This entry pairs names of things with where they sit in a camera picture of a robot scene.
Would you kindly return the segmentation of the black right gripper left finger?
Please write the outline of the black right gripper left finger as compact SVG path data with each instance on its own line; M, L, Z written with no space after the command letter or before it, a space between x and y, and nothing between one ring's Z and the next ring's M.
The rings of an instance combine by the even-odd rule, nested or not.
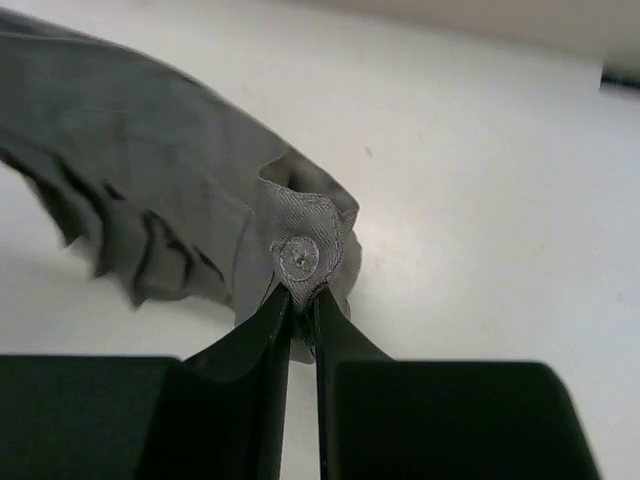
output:
M198 354L5 355L5 479L276 479L291 299L277 288Z

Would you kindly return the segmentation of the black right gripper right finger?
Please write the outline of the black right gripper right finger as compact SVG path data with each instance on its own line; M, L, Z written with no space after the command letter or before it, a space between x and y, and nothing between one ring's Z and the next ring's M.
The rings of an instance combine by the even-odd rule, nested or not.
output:
M324 479L596 479L568 390L527 361L401 361L313 302Z

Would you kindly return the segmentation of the grey pleated skirt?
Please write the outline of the grey pleated skirt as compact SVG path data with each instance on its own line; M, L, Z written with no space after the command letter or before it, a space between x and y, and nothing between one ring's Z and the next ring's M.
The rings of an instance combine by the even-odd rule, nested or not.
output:
M214 91L133 50L1 13L1 159L130 302L194 296L248 320L277 286L343 314L357 200Z

